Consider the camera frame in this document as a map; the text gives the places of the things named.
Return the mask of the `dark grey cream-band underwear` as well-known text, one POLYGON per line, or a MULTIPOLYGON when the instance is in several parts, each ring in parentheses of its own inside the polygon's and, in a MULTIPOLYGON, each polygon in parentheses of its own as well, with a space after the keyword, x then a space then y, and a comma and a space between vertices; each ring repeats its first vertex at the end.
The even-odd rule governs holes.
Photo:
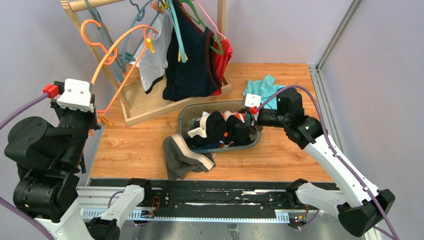
POLYGON ((169 181, 183 180, 188 172, 207 173, 216 166, 210 153, 191 151, 180 134, 168 136, 162 145, 169 181))

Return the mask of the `grey-blue clip hanger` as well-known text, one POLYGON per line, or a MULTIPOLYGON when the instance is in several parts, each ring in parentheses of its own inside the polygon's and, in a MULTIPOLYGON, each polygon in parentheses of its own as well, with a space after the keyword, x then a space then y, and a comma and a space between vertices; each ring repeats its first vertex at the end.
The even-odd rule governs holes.
MULTIPOLYGON (((109 31, 107 30, 107 28, 106 28, 106 26, 105 26, 105 24, 104 24, 104 22, 103 22, 103 20, 100 16, 100 13, 98 12, 98 10, 95 7, 93 7, 91 5, 89 0, 85 0, 85 3, 86 3, 87 9, 88 9, 92 19, 97 21, 98 23, 100 23, 100 27, 97 27, 97 29, 98 29, 98 31, 99 31, 102 39, 103 39, 103 45, 107 49, 109 49, 114 42, 113 42, 113 40, 112 40, 112 38, 109 34, 109 31)), ((121 72, 122 63, 118 58, 119 54, 118 53, 112 53, 111 56, 116 57, 116 59, 113 61, 112 65, 113 65, 114 72, 115 72, 115 74, 118 78, 118 81, 123 82, 124 77, 123 77, 123 74, 121 72)))

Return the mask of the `white grey underwear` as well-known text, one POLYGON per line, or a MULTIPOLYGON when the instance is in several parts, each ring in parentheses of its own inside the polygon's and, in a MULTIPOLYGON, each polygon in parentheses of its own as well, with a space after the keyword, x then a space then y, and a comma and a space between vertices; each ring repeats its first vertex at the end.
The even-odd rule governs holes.
POLYGON ((154 52, 148 47, 136 65, 146 94, 149 94, 164 78, 165 70, 168 68, 167 53, 173 32, 173 24, 168 13, 160 13, 151 26, 158 31, 155 33, 149 29, 146 32, 154 52))

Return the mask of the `teal clip hanger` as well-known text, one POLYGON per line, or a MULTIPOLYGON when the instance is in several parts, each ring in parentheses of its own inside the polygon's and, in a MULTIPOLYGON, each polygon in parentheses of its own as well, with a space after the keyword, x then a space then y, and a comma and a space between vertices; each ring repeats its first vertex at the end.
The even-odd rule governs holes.
POLYGON ((177 60, 178 60, 178 62, 186 63, 188 61, 188 56, 186 55, 186 52, 185 52, 183 39, 182 39, 182 35, 181 35, 181 30, 180 30, 180 25, 179 25, 178 18, 177 18, 177 12, 176 12, 176 9, 174 8, 173 1, 172 0, 163 0, 163 2, 165 3, 166 8, 170 12, 170 15, 171 15, 172 21, 173 21, 174 31, 175 31, 175 35, 176 35, 177 43, 178 43, 177 60))

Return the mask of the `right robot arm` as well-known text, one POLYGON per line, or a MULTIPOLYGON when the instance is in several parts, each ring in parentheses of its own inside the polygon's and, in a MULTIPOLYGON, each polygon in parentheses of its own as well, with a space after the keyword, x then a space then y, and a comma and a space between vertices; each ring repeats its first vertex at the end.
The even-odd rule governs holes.
POLYGON ((282 128, 286 136, 301 150, 312 156, 333 179, 338 191, 320 188, 305 179, 297 179, 286 188, 285 199, 292 208, 314 207, 338 219, 351 235, 361 237, 384 221, 386 235, 398 239, 388 219, 395 201, 389 189, 370 182, 342 153, 328 133, 323 117, 308 116, 303 106, 300 85, 282 87, 271 96, 276 109, 267 109, 256 94, 246 94, 240 112, 243 127, 253 133, 263 127, 282 128))

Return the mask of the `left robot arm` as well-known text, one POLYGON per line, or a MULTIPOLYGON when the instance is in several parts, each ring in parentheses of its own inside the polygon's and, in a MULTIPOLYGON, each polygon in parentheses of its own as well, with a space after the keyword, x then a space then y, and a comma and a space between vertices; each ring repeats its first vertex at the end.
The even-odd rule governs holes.
POLYGON ((134 208, 152 200, 149 180, 131 179, 118 199, 100 216, 85 222, 77 186, 85 172, 89 132, 99 130, 96 108, 61 107, 51 101, 59 124, 27 117, 9 131, 4 154, 16 162, 19 182, 13 211, 34 224, 49 240, 117 240, 134 208))

